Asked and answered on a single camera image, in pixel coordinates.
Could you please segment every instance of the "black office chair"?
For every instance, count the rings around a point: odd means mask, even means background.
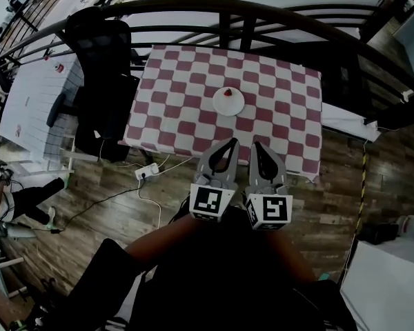
[[[68,18],[66,41],[75,52],[84,74],[72,106],[59,95],[48,126],[58,114],[78,116],[79,127],[97,131],[101,141],[123,139],[139,79],[130,75],[130,29],[123,21],[106,21],[99,8],[87,8]]]

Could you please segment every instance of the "desk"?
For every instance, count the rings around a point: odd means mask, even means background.
[[[246,105],[217,114],[212,97],[234,87]],[[145,150],[200,157],[222,139],[241,143],[239,162],[260,141],[289,173],[319,175],[322,146],[320,73],[253,54],[193,46],[155,46],[130,112],[124,142]]]
[[[63,72],[55,71],[55,61],[64,65]],[[72,105],[82,85],[83,71],[75,54],[21,66],[3,111],[0,135],[30,151],[33,159],[59,161],[69,118],[60,114],[52,128],[46,120],[59,94],[65,93]]]

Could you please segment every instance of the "black railing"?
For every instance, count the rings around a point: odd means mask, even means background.
[[[38,32],[45,16],[55,6],[58,0],[25,0],[15,12],[10,22],[0,34],[0,55],[4,50],[9,50],[26,37]],[[21,56],[23,49],[7,55],[10,63],[18,64],[17,58]]]
[[[340,13],[307,13],[305,11],[316,10],[341,10]],[[379,121],[379,127],[395,130],[410,123],[414,123],[414,95],[409,102],[405,102],[401,93],[377,75],[367,73],[359,68],[357,56],[364,57],[374,63],[379,69],[389,73],[396,78],[402,85],[414,92],[414,78],[401,67],[386,58],[383,54],[368,46],[355,37],[337,29],[336,27],[358,27],[362,33],[362,27],[368,24],[371,27],[369,15],[359,13],[365,10],[374,12],[375,18],[380,9],[374,6],[359,5],[314,5],[299,6],[288,9],[274,8],[257,3],[249,3],[238,0],[146,0],[121,3],[115,6],[102,8],[105,18],[119,18],[121,16],[142,14],[148,12],[171,12],[171,11],[190,11],[190,12],[212,12],[219,15],[219,24],[213,26],[184,26],[184,20],[178,21],[177,25],[171,26],[131,26],[133,33],[132,40],[135,40],[135,33],[140,32],[187,32],[182,38],[166,43],[150,40],[147,43],[133,43],[132,49],[151,48],[155,45],[195,45],[209,48],[223,48],[240,50],[261,54],[275,59],[287,60],[303,64],[307,67],[318,69],[322,72],[322,83],[324,101],[341,104],[341,99],[346,97],[345,90],[348,90],[348,99],[342,101],[342,107],[356,112],[366,117],[366,123]],[[332,22],[324,23],[328,18],[336,19],[360,19],[363,23]],[[32,63],[42,58],[34,58],[20,62],[42,50],[48,50],[54,46],[67,44],[64,40],[63,30],[66,20],[60,21],[43,30],[33,33],[23,41],[12,46],[0,54],[0,60],[14,57],[14,61],[7,62],[6,66],[13,67],[4,70],[9,73],[16,70],[20,65]],[[309,34],[320,37],[324,41],[293,43],[282,39],[282,33],[287,30],[301,30]],[[23,50],[31,43],[38,41],[49,35],[56,34],[61,36],[61,41],[39,47],[30,52],[25,52],[18,56],[15,53]],[[230,43],[239,41],[232,48]],[[253,42],[266,43],[268,46],[253,46]],[[56,53],[52,56],[71,54],[72,50]],[[145,60],[148,55],[136,56],[132,58],[132,70],[143,70]],[[335,74],[341,70],[346,70],[350,77],[338,79]],[[376,83],[384,91],[384,94],[375,94],[363,87],[365,80]],[[395,115],[400,113],[399,121]]]

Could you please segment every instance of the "white table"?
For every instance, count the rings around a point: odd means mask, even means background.
[[[55,61],[64,65],[63,72],[55,70]],[[83,71],[75,54],[21,66],[3,111],[0,135],[30,151],[34,160],[59,161],[66,155],[61,143],[70,117],[59,114],[52,128],[46,120],[61,93],[66,94],[66,104],[72,105],[82,85]]]

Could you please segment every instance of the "chair backrest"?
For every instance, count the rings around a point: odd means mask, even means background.
[[[66,41],[84,73],[84,86],[100,77],[130,74],[130,30],[123,21],[106,21],[99,8],[86,8],[68,18]]]

